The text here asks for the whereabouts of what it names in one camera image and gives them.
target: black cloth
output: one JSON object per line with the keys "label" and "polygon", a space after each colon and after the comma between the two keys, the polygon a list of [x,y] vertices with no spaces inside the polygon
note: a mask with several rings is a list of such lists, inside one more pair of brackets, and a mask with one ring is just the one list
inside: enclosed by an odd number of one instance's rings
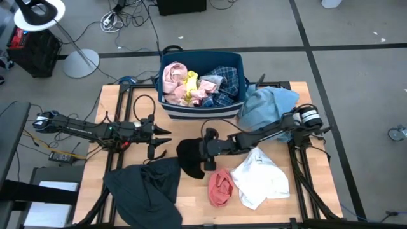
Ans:
{"label": "black cloth", "polygon": [[174,206],[181,170],[177,158],[131,165],[104,176],[121,218],[132,228],[181,228]]}
{"label": "black cloth", "polygon": [[201,162],[204,160],[199,153],[199,142],[201,141],[202,138],[185,139],[177,146],[179,165],[187,175],[195,179],[203,179],[205,176],[201,170]]}

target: yellow cloth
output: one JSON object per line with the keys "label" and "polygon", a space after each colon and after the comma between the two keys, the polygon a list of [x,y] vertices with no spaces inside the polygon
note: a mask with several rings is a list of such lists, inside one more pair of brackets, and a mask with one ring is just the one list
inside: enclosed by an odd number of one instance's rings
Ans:
{"label": "yellow cloth", "polygon": [[186,99],[187,100],[191,99],[192,90],[198,90],[197,81],[198,81],[198,73],[196,73],[194,71],[188,71],[188,78],[184,81],[184,84],[186,85]]}

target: white lamp base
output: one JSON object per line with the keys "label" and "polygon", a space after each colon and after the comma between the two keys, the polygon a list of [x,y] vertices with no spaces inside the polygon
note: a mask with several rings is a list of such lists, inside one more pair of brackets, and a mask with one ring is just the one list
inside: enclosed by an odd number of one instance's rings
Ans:
{"label": "white lamp base", "polygon": [[82,49],[82,53],[87,57],[87,62],[78,51],[72,52],[64,61],[64,73],[72,78],[82,78],[94,72],[99,66],[100,58],[97,52],[90,49]]}

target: red cloth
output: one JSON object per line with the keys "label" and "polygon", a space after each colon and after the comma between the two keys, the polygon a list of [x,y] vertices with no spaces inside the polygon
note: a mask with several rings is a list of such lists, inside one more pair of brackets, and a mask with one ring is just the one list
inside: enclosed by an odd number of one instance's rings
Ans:
{"label": "red cloth", "polygon": [[227,170],[216,171],[209,178],[209,200],[214,207],[223,207],[228,203],[233,191],[233,181]]}

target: black box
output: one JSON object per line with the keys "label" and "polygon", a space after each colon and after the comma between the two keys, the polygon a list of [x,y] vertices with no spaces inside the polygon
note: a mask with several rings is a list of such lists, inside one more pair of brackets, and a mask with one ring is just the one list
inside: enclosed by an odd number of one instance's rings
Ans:
{"label": "black box", "polygon": [[7,47],[10,60],[32,77],[45,78],[52,76],[61,44],[48,29],[28,32],[16,27]]}
{"label": "black box", "polygon": [[206,10],[206,0],[157,0],[160,15],[202,12]]}

